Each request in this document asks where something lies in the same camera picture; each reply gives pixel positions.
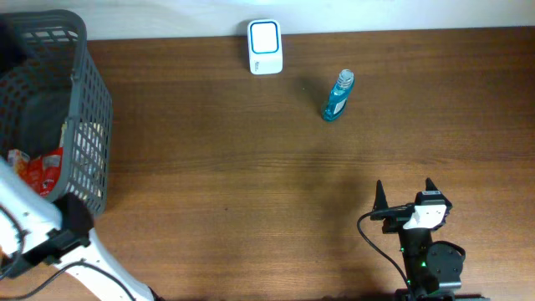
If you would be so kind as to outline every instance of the blue bottle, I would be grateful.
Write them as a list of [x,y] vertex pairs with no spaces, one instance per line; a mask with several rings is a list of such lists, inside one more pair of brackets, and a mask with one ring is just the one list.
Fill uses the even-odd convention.
[[331,90],[329,100],[321,108],[321,115],[325,121],[335,121],[345,110],[349,94],[353,90],[354,75],[351,70],[344,69],[340,72],[338,81]]

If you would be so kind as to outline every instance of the white backdrop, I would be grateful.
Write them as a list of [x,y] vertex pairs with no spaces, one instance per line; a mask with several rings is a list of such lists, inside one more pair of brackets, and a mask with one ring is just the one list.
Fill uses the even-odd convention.
[[275,18],[283,33],[535,25],[535,0],[0,0],[0,12],[64,8],[89,39],[245,33]]

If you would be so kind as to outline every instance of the basket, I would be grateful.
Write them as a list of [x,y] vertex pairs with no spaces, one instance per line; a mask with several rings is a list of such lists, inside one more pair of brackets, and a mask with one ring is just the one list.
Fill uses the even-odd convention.
[[106,204],[113,110],[84,21],[66,10],[3,17],[28,59],[0,78],[0,155],[47,154],[59,147],[66,124],[61,174],[46,199],[73,192],[98,216]]

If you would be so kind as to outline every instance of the brown tabletop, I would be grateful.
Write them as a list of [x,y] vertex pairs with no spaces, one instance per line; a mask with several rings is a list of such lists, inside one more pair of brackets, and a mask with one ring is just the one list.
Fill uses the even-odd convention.
[[[459,293],[535,296],[535,28],[286,35],[284,70],[265,76],[249,72],[243,37],[89,50],[115,109],[96,229],[168,300],[393,293],[400,275],[355,223],[378,179],[400,205],[428,176],[454,206],[433,238],[467,251]],[[319,106],[341,69],[356,85],[327,123]],[[364,222],[402,263],[380,228]],[[95,297],[63,276],[34,299]]]

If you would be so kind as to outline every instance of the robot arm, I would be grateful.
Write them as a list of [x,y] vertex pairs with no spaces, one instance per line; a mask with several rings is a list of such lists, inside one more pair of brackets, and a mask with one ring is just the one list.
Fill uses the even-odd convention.
[[[0,175],[0,245],[11,254],[2,265],[2,278],[16,278],[45,262],[77,278],[101,300],[163,300],[108,253],[78,197],[68,194],[48,203],[3,160]],[[23,249],[18,254],[21,242]]]

